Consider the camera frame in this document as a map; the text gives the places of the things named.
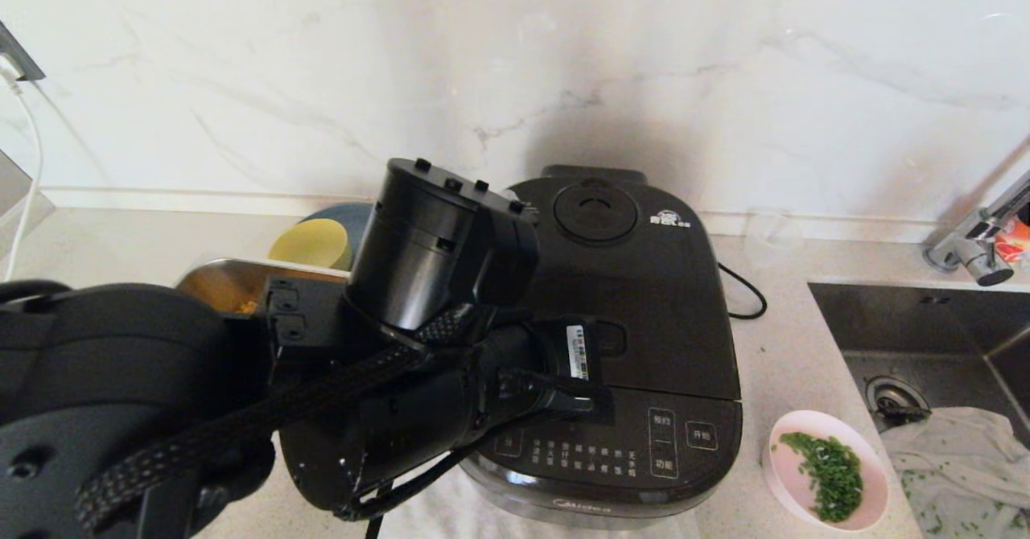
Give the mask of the black rice cooker lid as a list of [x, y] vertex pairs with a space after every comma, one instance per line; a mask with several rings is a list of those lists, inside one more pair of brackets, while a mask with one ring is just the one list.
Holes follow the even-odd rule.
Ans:
[[736, 401], [731, 321], [698, 214], [643, 173], [551, 166], [512, 186], [537, 213], [523, 304], [602, 326], [609, 385]]

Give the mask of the pink bowl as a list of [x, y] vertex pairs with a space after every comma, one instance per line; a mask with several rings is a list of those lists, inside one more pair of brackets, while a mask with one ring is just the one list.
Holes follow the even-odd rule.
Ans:
[[[817, 438], [836, 437], [861, 459], [861, 477], [864, 482], [862, 503], [847, 520], [823, 523], [813, 513], [816, 492], [810, 490], [809, 476], [799, 473], [802, 457], [779, 441], [781, 435], [791, 432], [802, 432]], [[885, 466], [864, 436], [830, 414], [806, 409], [787, 412], [772, 425], [760, 461], [765, 483], [777, 501], [806, 523], [857, 533], [876, 527], [887, 512], [890, 491]]]

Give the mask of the chopped green scallions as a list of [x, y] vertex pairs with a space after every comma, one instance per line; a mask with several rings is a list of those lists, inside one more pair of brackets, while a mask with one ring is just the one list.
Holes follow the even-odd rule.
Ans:
[[780, 436], [780, 443], [802, 457], [799, 473], [814, 490], [813, 513], [823, 523], [843, 523], [863, 501], [861, 459], [836, 437], [817, 438], [802, 432]]

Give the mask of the yellow bowl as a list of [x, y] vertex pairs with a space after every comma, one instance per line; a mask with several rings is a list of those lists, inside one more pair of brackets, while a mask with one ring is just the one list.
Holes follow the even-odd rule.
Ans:
[[349, 231], [337, 220], [301, 221], [283, 232], [267, 252], [269, 260], [332, 270], [349, 270], [353, 247]]

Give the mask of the white towel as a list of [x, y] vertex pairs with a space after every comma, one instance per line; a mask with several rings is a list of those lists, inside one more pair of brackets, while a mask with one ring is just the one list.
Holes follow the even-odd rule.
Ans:
[[690, 511], [656, 520], [586, 520], [586, 527], [516, 516], [489, 502], [456, 468], [384, 516], [378, 539], [702, 539]]

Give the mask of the clear plastic measuring cup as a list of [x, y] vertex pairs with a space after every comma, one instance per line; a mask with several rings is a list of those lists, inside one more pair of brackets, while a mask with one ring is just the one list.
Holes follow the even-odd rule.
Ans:
[[755, 267], [772, 266], [805, 246], [801, 224], [772, 207], [751, 210], [744, 227], [744, 256]]

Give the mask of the blue grey plate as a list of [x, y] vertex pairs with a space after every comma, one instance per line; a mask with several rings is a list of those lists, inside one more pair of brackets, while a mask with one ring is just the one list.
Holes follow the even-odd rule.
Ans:
[[346, 228], [350, 237], [360, 239], [364, 237], [373, 208], [370, 203], [334, 204], [299, 220], [298, 224], [309, 220], [334, 220]]

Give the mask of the metal sink drain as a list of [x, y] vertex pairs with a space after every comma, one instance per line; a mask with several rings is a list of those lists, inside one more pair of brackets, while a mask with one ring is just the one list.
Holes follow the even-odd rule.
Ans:
[[868, 379], [864, 396], [878, 430], [926, 422], [932, 415], [932, 406], [923, 393], [893, 376], [880, 375]]

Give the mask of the white cloth with green bits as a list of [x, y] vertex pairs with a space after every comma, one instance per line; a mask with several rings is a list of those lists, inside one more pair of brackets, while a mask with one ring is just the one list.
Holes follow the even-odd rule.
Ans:
[[1030, 539], [1030, 448], [1008, 418], [939, 408], [880, 440], [924, 539]]

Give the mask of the stainless steel tray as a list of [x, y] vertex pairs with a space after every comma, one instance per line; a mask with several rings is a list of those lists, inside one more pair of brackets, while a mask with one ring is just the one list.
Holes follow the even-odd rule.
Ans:
[[347, 280], [350, 273], [289, 261], [268, 259], [247, 260], [218, 257], [198, 261], [183, 273], [174, 285], [219, 312], [227, 312], [229, 300], [236, 294], [260, 294], [261, 302], [269, 278], [305, 278], [314, 280]]

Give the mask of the chrome faucet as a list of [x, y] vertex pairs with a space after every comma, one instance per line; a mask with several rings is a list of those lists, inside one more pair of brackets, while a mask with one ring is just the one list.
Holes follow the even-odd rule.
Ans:
[[993, 203], [978, 207], [946, 231], [923, 252], [926, 263], [937, 271], [965, 269], [978, 287], [997, 287], [1011, 279], [1015, 271], [999, 255], [997, 234], [1005, 224], [1030, 204], [1030, 169]]

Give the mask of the red orange packet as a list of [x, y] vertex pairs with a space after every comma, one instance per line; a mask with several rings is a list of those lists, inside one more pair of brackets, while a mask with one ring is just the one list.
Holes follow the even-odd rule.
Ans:
[[995, 235], [995, 252], [1009, 265], [1030, 257], [1029, 224], [1012, 216]]

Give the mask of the grey metal panel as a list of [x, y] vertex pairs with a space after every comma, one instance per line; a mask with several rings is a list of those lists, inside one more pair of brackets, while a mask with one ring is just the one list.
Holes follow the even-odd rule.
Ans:
[[[29, 175], [0, 148], [0, 264], [4, 263], [14, 244], [30, 184]], [[45, 195], [35, 194], [23, 235], [32, 233], [55, 210]]]

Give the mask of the dark wall socket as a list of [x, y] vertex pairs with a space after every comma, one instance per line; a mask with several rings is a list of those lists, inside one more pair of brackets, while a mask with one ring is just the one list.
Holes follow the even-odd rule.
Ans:
[[18, 41], [14, 33], [2, 19], [0, 19], [0, 71], [16, 73], [18, 82], [37, 82], [47, 78], [47, 73]]

